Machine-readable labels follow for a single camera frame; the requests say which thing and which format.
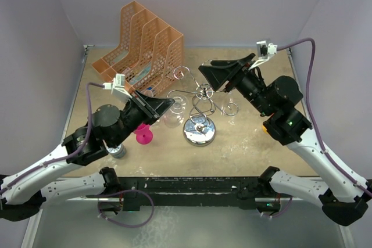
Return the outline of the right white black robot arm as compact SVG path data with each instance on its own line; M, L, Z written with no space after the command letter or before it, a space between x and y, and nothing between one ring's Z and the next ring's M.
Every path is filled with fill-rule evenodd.
M259 177L259 192L298 197L320 207L332 221L348 226L362 218L371 197L371 181L358 175L316 137L310 120L296 109L303 95L294 78L280 76L266 85L260 68L252 68L254 54L237 60L212 60L198 70L214 91L236 89L266 117L263 127L277 142L300 156L321 181L268 167Z

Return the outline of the clear round wine glass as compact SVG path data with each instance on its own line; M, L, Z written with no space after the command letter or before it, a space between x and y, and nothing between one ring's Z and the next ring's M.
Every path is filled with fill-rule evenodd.
M176 128L184 122L188 101L182 94L172 95L171 98L174 99L174 104L165 112L162 119L166 127Z

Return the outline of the clear champagne flute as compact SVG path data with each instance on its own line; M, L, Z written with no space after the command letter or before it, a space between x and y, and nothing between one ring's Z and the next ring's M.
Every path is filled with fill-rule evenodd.
M223 95L221 99L222 117L227 121L229 125L235 125L234 115L237 112L237 107L234 104L233 93L229 92Z

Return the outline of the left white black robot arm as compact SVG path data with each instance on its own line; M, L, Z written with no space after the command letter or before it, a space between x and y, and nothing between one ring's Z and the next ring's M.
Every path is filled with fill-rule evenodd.
M78 196L115 196L121 185L112 168L71 180L60 177L107 156L109 149L118 148L140 125L155 123L174 103L172 98L135 91L123 109L107 104L89 111L86 125L43 159L17 174L1 176L1 218L25 220L50 204Z

